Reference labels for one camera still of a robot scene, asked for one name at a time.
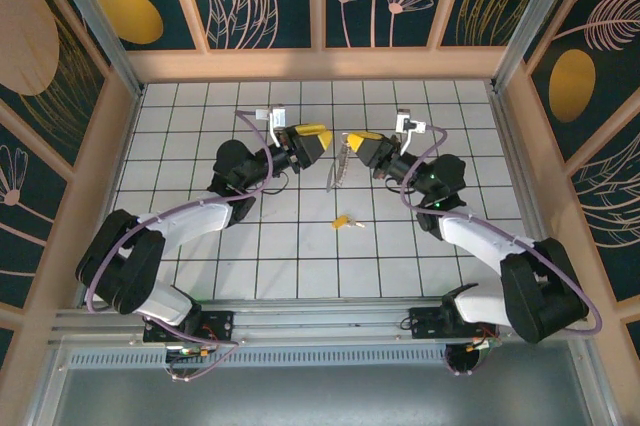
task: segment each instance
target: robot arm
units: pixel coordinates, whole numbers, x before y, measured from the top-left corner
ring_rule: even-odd
[[[402,153],[395,136],[387,138],[378,133],[357,132],[351,133],[347,141],[358,158],[373,171],[375,179],[391,177],[401,183],[418,159]],[[409,187],[423,195],[419,207],[477,216],[458,195],[466,186],[464,169],[464,161],[450,154],[422,163],[409,181]],[[582,300],[514,242],[458,216],[418,213],[417,220],[423,231],[467,250],[497,274],[495,282],[465,285],[445,295],[446,317],[464,323],[510,326],[524,340],[537,343],[587,316],[589,310]],[[558,241],[518,239],[578,283],[566,251]]]
[[[331,131],[320,124],[301,124],[277,133],[279,145],[269,147],[273,177],[291,168],[296,174],[314,164],[329,147]],[[201,207],[180,211],[165,221],[152,223],[135,234],[109,263],[100,277],[96,294],[121,314],[139,313],[192,334],[200,326],[200,306],[187,294],[156,281],[162,256],[181,244],[212,231],[228,228],[244,219],[256,199],[205,203],[246,193],[268,174],[264,150],[251,153],[240,141],[229,140],[217,152],[214,175]],[[76,278],[89,286],[116,242],[134,226],[154,217],[135,216],[124,210],[111,213],[76,269]]]

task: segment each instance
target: yellow key tag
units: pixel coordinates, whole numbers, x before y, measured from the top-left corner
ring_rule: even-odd
[[[343,214],[338,219],[336,219],[333,223],[331,223],[331,226],[333,226],[333,229],[339,229],[347,224],[349,224],[349,216],[347,216],[346,214]]]

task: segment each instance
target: white grid floor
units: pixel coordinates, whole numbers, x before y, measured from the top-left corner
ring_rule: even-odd
[[[323,123],[333,145],[280,194],[259,198],[248,217],[202,236],[165,257],[159,277],[197,300],[440,296],[462,282],[494,280],[464,250],[420,230],[383,181],[359,160],[349,162],[343,187],[325,191],[341,133],[390,136],[398,108],[447,128],[439,153],[467,164],[462,198],[478,213],[523,235],[520,211],[481,81],[334,81],[152,84],[119,183],[115,208],[133,214],[163,211],[201,194],[211,182],[218,146],[239,139],[256,151],[257,138],[236,108],[283,104],[287,124]],[[266,131],[266,123],[257,126]],[[433,144],[414,135],[410,152]],[[279,189],[284,178],[274,179]],[[366,228],[335,231],[349,214]]]

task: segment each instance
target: white sensor bracket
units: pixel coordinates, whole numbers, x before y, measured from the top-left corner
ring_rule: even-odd
[[[424,134],[427,132],[427,123],[424,121],[412,121],[411,111],[408,109],[399,109],[396,116],[396,133],[407,133],[407,140],[400,148],[400,154],[404,154],[411,144],[411,135],[413,133]]]
[[[278,147],[280,147],[280,141],[278,141],[275,130],[286,126],[285,113],[286,110],[284,108],[274,108],[273,106],[269,106],[267,109],[256,109],[256,120],[269,122],[269,136]]]

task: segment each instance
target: black mounting plate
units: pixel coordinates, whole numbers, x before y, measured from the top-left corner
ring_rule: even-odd
[[[439,307],[409,309],[409,325],[413,339],[478,338],[486,335],[483,327],[497,335],[493,324],[457,322],[452,325]]]
[[[200,325],[193,336],[202,339],[214,339],[211,332],[220,341],[230,341],[233,332],[233,311],[202,311],[200,313]],[[174,337],[155,323],[147,323],[142,335],[144,343],[184,343],[185,341]]]

